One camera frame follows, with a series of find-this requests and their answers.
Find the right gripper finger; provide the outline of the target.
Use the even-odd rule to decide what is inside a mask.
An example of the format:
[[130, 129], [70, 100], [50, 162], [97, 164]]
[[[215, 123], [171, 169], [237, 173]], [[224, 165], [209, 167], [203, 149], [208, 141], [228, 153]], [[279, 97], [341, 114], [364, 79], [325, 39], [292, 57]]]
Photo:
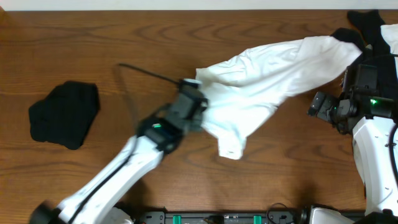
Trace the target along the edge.
[[320, 111], [320, 109], [325, 101], [325, 98], [326, 98], [326, 94], [324, 92], [320, 92], [320, 91], [317, 92], [310, 104], [307, 114], [309, 116], [315, 116]]
[[332, 122], [332, 116], [335, 108], [338, 106], [338, 98], [333, 95], [326, 95], [322, 103], [322, 120]]

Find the white t-shirt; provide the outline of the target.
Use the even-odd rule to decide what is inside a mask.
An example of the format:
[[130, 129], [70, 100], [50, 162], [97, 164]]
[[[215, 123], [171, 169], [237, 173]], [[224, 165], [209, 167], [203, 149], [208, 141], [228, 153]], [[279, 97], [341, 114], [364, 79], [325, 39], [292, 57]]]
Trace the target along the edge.
[[221, 157], [239, 160], [247, 137], [287, 98], [334, 80], [361, 53], [351, 42], [315, 36], [246, 49], [198, 68], [196, 79], [209, 103], [202, 127], [217, 138]]

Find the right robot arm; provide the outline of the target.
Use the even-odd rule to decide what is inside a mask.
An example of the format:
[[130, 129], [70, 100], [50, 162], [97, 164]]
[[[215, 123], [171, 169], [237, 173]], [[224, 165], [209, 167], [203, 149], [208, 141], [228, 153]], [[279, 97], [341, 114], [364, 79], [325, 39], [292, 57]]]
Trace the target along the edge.
[[397, 103], [381, 95], [377, 68], [346, 70], [341, 95], [317, 92], [308, 115], [353, 137], [353, 155], [366, 190], [359, 223], [397, 223]]

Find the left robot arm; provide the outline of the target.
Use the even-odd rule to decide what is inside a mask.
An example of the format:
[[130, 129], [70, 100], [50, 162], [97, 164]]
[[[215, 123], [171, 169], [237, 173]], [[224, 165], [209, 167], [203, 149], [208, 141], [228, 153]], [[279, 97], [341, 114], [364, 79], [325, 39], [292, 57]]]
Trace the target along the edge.
[[41, 203], [30, 223], [101, 223], [121, 197], [143, 176], [172, 153], [190, 131], [199, 131], [208, 106], [204, 94], [184, 86], [171, 104], [160, 107], [163, 117], [152, 113], [140, 123], [122, 151], [74, 195], [56, 208]]

